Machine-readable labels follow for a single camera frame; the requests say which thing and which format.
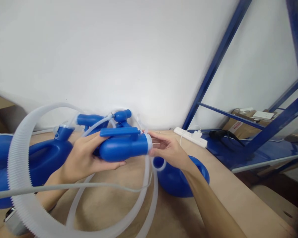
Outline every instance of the blue metal shelf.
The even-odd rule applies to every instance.
[[[205,93],[216,73],[216,70],[219,67],[224,54],[226,53],[229,44],[231,43],[250,3],[251,0],[239,1],[233,17],[228,25],[228,28],[225,31],[223,39],[215,53],[212,63],[205,75],[202,85],[195,97],[195,100],[182,127],[185,130],[188,129],[198,107],[203,106],[230,118],[234,118],[238,121],[251,125],[255,128],[261,129],[262,131],[256,137],[254,137],[253,140],[245,143],[245,147],[236,148],[234,152],[228,150],[220,142],[211,140],[207,135],[202,136],[205,136],[208,140],[208,150],[229,169],[234,169],[236,168],[236,166],[242,166],[245,164],[262,163],[263,161],[271,161],[281,157],[295,156],[296,154],[298,154],[298,146],[290,142],[283,141],[281,143],[276,143],[268,141],[298,116],[298,98],[287,108],[280,108],[280,106],[287,100],[287,98],[298,89],[298,79],[269,108],[269,111],[271,112],[275,111],[276,109],[281,109],[283,110],[283,112],[277,118],[275,118],[267,127],[263,127],[262,125],[254,123],[242,117],[238,117],[231,113],[227,113],[218,108],[202,103],[203,97],[205,96]],[[294,50],[298,64],[298,0],[286,0],[286,4],[294,43]]]

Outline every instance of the table surface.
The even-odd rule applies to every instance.
[[[160,133],[180,140],[172,131]],[[78,134],[70,138],[74,142]],[[52,133],[35,135],[31,144],[53,138]],[[296,232],[270,207],[246,187],[207,149],[182,139],[183,149],[198,158],[208,169],[210,186],[247,237],[293,237]],[[130,188],[142,186],[144,156],[129,158],[127,165],[97,173],[91,182],[117,183]],[[65,224],[71,203],[78,189],[68,190],[58,201],[52,216]],[[153,183],[149,186],[139,214],[119,237],[135,237],[144,223],[151,204]],[[75,228],[95,231],[121,220],[135,204],[139,193],[111,187],[85,189],[78,204]],[[0,225],[6,210],[0,210]],[[159,187],[155,216],[147,237],[207,237],[194,198],[176,198]]]

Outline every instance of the white power strip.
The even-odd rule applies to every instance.
[[[193,142],[194,144],[196,144],[200,147],[206,148],[208,145],[207,140],[204,140],[202,138],[195,139],[195,138],[193,138],[192,133],[190,133],[184,129],[181,129],[180,127],[175,128],[173,132],[178,134],[179,136],[182,136],[183,138]]]

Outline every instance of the white wall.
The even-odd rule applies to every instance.
[[[61,101],[181,127],[237,2],[0,1],[0,95],[26,113]],[[253,1],[203,102],[263,110],[297,77],[285,1]],[[38,126],[72,115],[56,110]],[[200,107],[192,125],[225,120]]]
[[[237,0],[0,0],[0,95],[28,113],[68,102],[182,126]],[[73,114],[57,110],[51,127]]]

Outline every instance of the finger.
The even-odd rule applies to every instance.
[[[155,138],[151,138],[152,139],[152,143],[156,143],[156,144],[160,144],[161,140],[155,139]]]
[[[153,148],[149,151],[149,155],[151,157],[156,157],[156,156],[159,156],[159,157],[162,157],[164,158],[165,155],[166,155],[166,151],[165,150],[162,150],[162,149],[158,149],[158,148]]]
[[[162,140],[162,141],[169,141],[169,137],[161,134],[161,133],[157,133],[157,132],[153,132],[153,131],[148,131],[148,134],[155,139],[158,140]]]
[[[105,170],[116,170],[119,167],[122,167],[126,164],[127,164],[126,161],[109,163],[109,162],[106,162],[105,160],[100,160],[99,163],[94,163],[94,171],[100,172]]]
[[[91,135],[89,135],[89,136],[86,136],[86,137],[84,137],[84,141],[90,141],[91,139],[93,139],[93,138],[95,138],[95,137],[97,137],[97,136],[99,136],[99,134],[100,134],[100,131],[99,132],[96,132],[96,133],[94,133],[94,134],[91,134]]]
[[[94,138],[92,138],[90,141],[88,141],[86,143],[86,146],[87,146],[87,149],[89,151],[94,151],[101,143],[103,143],[105,140],[107,140],[109,137],[101,137],[99,136],[96,136]]]
[[[161,144],[153,144],[152,145],[152,148],[160,149],[161,148]]]

